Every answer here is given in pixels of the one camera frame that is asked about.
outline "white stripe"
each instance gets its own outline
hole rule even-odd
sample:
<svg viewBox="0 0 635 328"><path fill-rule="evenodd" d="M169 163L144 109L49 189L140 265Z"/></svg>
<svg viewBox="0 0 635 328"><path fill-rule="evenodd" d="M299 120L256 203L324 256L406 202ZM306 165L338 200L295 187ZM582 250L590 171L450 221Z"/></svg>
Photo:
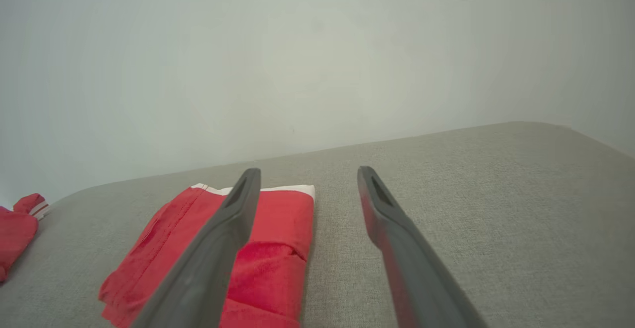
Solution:
<svg viewBox="0 0 635 328"><path fill-rule="evenodd" d="M222 189L216 189L216 188L212 188L210 186L207 186L203 183L199 183L195 186L191 186L191 188L196 189L196 188L201 188L202 190L205 190L206 192L210 192L216 195L228 195L229 192L231 192L232 188L222 188ZM299 186L282 186L282 187L275 187L275 188L262 188L260 190L261 192L278 192L278 191L293 191L293 192L301 192L304 194L308 194L310 195L313 200L315 201L316 199L316 188L315 186L304 186L304 185L299 185Z"/></svg>
<svg viewBox="0 0 635 328"><path fill-rule="evenodd" d="M46 200L42 201L40 204L37 204L36 206L34 206L33 209L31 209L31 211L29 212L29 215L35 214L38 210L43 208L45 205L46 205Z"/></svg>
<svg viewBox="0 0 635 328"><path fill-rule="evenodd" d="M51 211L53 207L52 206L47 206L46 208L43 208L41 212L37 213L36 215L34 215L34 217L38 220L42 220L44 219L45 215L48 214L48 212Z"/></svg>

